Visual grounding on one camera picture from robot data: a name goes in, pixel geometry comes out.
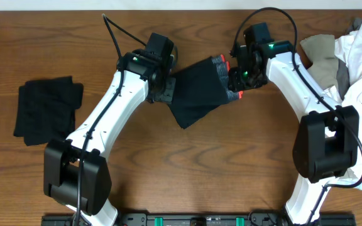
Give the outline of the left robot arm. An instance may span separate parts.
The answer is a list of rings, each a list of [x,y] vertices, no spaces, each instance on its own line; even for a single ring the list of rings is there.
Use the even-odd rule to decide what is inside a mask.
[[[108,160],[115,140],[145,100],[170,102],[175,56],[135,50],[125,54],[103,98],[64,141],[50,141],[44,152],[44,193],[74,211],[52,215],[42,225],[114,225],[118,210],[109,201]]]

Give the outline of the black leggings with red waistband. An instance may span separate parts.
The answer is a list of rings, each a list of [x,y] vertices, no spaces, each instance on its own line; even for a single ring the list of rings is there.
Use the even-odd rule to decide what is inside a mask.
[[[242,98],[242,91],[229,90],[229,70],[224,55],[218,55],[174,73],[175,90],[169,108],[182,129],[220,105]]]

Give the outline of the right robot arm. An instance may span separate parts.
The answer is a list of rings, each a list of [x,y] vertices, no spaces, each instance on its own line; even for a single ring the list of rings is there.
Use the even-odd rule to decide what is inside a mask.
[[[357,162],[359,114],[327,97],[302,66],[289,41],[235,43],[229,89],[242,92],[268,82],[282,92],[299,120],[292,149],[298,178],[278,225],[355,225],[352,214],[324,214],[321,206],[338,179]]]

